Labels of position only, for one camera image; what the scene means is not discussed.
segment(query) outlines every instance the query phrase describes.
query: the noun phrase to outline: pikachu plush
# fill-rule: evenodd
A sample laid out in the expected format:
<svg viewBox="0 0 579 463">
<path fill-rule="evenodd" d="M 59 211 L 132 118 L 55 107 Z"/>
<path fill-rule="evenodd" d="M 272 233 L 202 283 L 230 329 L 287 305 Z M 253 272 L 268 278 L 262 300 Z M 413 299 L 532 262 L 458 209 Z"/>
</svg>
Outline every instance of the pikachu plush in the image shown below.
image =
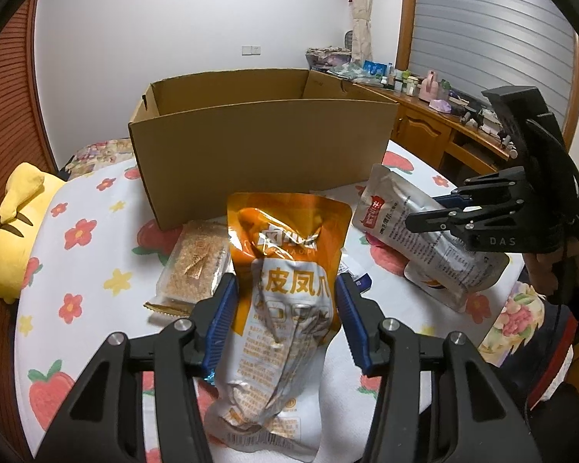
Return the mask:
<svg viewBox="0 0 579 463">
<path fill-rule="evenodd" d="M 19 298 L 30 251 L 49 203 L 64 181 L 20 164 L 9 176 L 0 204 L 0 297 Z"/>
</svg>

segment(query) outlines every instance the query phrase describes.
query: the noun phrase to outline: open cardboard box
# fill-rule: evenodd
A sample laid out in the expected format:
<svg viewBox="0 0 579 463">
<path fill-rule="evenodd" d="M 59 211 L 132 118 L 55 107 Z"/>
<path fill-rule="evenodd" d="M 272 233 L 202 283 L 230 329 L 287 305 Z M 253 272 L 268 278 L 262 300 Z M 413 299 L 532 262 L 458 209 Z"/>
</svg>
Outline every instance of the open cardboard box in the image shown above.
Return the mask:
<svg viewBox="0 0 579 463">
<path fill-rule="evenodd" d="M 151 84 L 129 131 L 161 230 L 224 216 L 237 191 L 308 193 L 368 179 L 397 103 L 306 69 L 191 74 Z"/>
</svg>

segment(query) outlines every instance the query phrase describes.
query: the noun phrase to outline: human hand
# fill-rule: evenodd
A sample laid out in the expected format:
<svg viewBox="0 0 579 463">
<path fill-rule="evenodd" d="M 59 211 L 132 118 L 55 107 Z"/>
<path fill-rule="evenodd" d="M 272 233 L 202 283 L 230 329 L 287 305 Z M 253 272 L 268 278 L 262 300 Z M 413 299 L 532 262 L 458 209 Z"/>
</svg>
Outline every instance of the human hand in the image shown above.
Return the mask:
<svg viewBox="0 0 579 463">
<path fill-rule="evenodd" d="M 545 296 L 552 295 L 557 290 L 557 278 L 553 274 L 552 267 L 562 261 L 564 249 L 561 247 L 549 254 L 523 254 L 525 266 L 530 275 L 536 292 Z M 566 257 L 574 257 L 577 263 L 577 285 L 579 286 L 579 241 L 568 242 Z"/>
</svg>

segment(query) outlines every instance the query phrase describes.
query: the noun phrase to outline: barcode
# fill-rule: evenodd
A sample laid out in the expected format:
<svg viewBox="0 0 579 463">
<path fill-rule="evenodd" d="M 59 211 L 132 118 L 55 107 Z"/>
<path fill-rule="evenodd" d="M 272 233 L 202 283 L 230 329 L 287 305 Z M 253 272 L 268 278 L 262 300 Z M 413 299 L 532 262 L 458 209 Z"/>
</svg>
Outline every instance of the barcode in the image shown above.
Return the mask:
<svg viewBox="0 0 579 463">
<path fill-rule="evenodd" d="M 236 435 L 234 433 L 229 433 L 228 436 L 229 445 L 235 446 L 278 446 L 285 449 L 293 449 L 294 443 L 281 437 L 276 433 L 270 433 L 269 431 L 260 431 L 254 435 Z"/>
</svg>

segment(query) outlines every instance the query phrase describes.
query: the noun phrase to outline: window blind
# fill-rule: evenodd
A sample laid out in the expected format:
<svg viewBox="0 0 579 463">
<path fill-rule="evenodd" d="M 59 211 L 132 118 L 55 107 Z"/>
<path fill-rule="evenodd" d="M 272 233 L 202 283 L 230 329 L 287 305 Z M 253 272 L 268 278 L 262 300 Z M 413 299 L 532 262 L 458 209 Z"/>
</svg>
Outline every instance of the window blind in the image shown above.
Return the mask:
<svg viewBox="0 0 579 463">
<path fill-rule="evenodd" d="M 410 69 L 480 100 L 502 85 L 537 86 L 562 126 L 574 32 L 551 0 L 416 0 Z"/>
</svg>

